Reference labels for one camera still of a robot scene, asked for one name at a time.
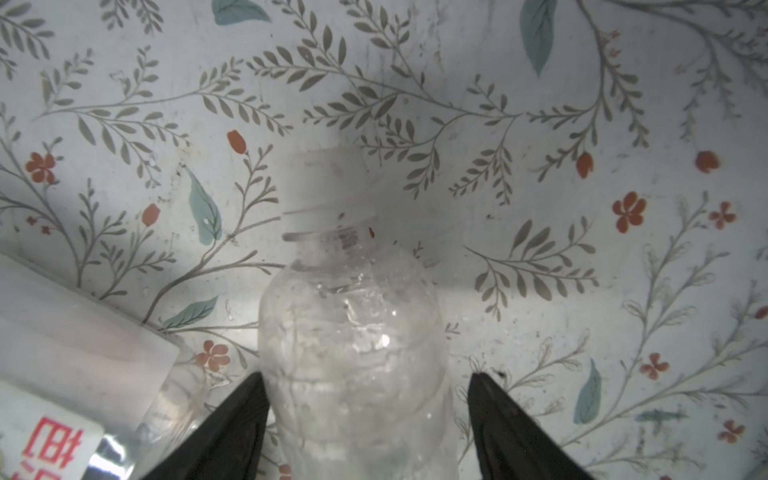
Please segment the clear bottle watermelon label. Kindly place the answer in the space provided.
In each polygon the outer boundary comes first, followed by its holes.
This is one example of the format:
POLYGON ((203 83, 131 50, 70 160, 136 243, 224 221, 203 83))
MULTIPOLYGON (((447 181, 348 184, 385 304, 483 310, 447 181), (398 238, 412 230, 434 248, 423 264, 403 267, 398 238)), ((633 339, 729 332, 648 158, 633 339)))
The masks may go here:
POLYGON ((1 475, 138 479, 189 435, 208 381, 183 342, 1 260, 1 475))

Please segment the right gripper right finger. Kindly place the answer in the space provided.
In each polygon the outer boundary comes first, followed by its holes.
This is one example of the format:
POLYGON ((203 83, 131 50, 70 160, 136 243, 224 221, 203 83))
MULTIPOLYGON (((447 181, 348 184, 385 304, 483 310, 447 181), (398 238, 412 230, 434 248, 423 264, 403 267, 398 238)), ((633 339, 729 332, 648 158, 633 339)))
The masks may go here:
POLYGON ((468 410, 484 479, 591 479, 488 374, 471 376, 468 410))

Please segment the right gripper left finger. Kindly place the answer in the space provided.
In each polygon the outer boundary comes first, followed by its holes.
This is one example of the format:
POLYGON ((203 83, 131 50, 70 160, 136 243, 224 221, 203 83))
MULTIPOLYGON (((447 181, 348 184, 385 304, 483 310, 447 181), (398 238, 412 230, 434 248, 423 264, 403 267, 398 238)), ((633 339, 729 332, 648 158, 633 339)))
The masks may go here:
POLYGON ((250 480, 257 476, 270 402, 263 376, 248 376, 146 480, 250 480))

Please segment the clear bottle white cap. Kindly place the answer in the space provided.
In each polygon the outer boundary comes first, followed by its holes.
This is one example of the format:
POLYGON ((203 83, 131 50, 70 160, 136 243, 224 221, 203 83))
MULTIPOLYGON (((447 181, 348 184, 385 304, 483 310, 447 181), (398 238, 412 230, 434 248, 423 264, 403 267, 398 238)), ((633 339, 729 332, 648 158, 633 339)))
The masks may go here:
POLYGON ((448 344, 418 260, 386 235, 362 152, 286 156, 296 255, 259 304, 260 369, 297 479, 455 479, 448 344))

